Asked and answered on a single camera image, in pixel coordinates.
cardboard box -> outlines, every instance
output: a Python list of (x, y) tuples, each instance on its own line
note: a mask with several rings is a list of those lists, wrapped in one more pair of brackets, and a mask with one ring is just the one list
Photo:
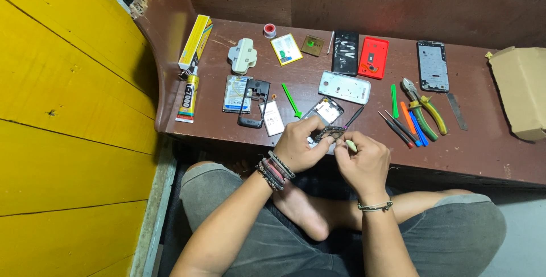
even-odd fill
[(489, 59), (512, 132), (546, 138), (546, 49), (508, 47)]
[(189, 34), (188, 42), (182, 51), (178, 66), (182, 69), (180, 77), (187, 80), (191, 74), (197, 75), (197, 65), (212, 31), (212, 20), (209, 16), (198, 15)]

hand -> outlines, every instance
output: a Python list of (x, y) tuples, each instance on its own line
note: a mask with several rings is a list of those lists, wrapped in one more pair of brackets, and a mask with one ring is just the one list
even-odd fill
[(314, 148), (309, 146), (307, 137), (315, 130), (324, 129), (324, 123), (318, 116), (290, 122), (284, 128), (281, 139), (273, 152), (294, 173), (302, 172), (315, 165), (334, 143), (334, 138), (323, 138)]
[[(349, 156), (346, 139), (355, 143), (357, 154)], [(347, 132), (338, 139), (334, 155), (341, 175), (357, 192), (361, 202), (385, 201), (386, 174), (390, 164), (390, 151), (385, 145), (360, 132)]]

wooden table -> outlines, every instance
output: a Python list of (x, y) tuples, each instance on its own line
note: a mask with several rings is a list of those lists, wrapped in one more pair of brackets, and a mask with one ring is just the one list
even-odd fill
[[(214, 19), (214, 28), (199, 63), (195, 123), (174, 120), (185, 85), (181, 82), (174, 105), (166, 108), (170, 110), (166, 129), (160, 132), (265, 146), (271, 146), (279, 139), (280, 135), (268, 137), (265, 127), (252, 129), (237, 125), (235, 113), (222, 113), (226, 78), (231, 74), (227, 63), (228, 50), (241, 38), (251, 38), (258, 51), (257, 64), (249, 69), (247, 75), (271, 83), (270, 94), (276, 93), (278, 96), (277, 105), (284, 124), (297, 118), (281, 83), (286, 83), (299, 110), (304, 113), (318, 101), (321, 95), (317, 90), (322, 72), (331, 68), (331, 54), (326, 54), (327, 47), (322, 49), (318, 58), (304, 54), (303, 59), (281, 67), (262, 29), (262, 24)], [(303, 43), (307, 34), (323, 38), (326, 43), (331, 36), (331, 32), (322, 30), (277, 27), (278, 36), (286, 33), (292, 33), (298, 45)], [(360, 35), (360, 45), (364, 38), (365, 35)], [(433, 104), (446, 121), (449, 133), (427, 147), (407, 148), (377, 111), (390, 111), (390, 85), (399, 86), (403, 77), (418, 82), (416, 41), (384, 39), (390, 42), (385, 77), (380, 81), (365, 78), (372, 84), (370, 100), (349, 128), (350, 131), (360, 131), (384, 143), (391, 149), (392, 163), (395, 164), (546, 184), (546, 141), (531, 143), (510, 134), (500, 96), (484, 57), (488, 51), (495, 50), (446, 45), (450, 92), (460, 104), (469, 131), (459, 129), (445, 94), (423, 92), (416, 83), (421, 94), (433, 97)], [(409, 102), (400, 87), (398, 100), (404, 100), (406, 104)], [(345, 109), (345, 113), (334, 124), (343, 126), (360, 106), (339, 99), (336, 101)], [(429, 125), (437, 131), (430, 115), (423, 113)]]

wire cutters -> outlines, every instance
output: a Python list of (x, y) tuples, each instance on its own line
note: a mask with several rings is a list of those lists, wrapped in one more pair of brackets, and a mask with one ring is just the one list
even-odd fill
[(419, 96), (415, 85), (413, 85), (413, 82), (407, 78), (404, 78), (404, 80), (402, 81), (402, 88), (412, 100), (409, 103), (409, 108), (413, 111), (413, 114), (415, 115), (415, 118), (419, 123), (419, 127), (421, 127), (421, 129), (423, 130), (423, 133), (425, 133), (425, 135), (427, 135), (431, 141), (435, 141), (438, 139), (438, 135), (436, 135), (436, 133), (434, 133), (434, 131), (429, 127), (428, 123), (423, 117), (421, 106), (424, 107), (425, 110), (427, 110), (434, 118), (434, 121), (436, 121), (436, 125), (438, 126), (438, 130), (440, 130), (440, 134), (446, 135), (448, 131), (446, 123), (444, 122), (436, 107), (434, 107), (434, 105), (430, 102), (430, 99), (432, 97), (427, 98), (425, 96)]

yellow wooden wall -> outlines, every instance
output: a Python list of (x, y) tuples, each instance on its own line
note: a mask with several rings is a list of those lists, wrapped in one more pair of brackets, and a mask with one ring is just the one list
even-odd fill
[(126, 276), (157, 74), (115, 0), (0, 0), (0, 276)]

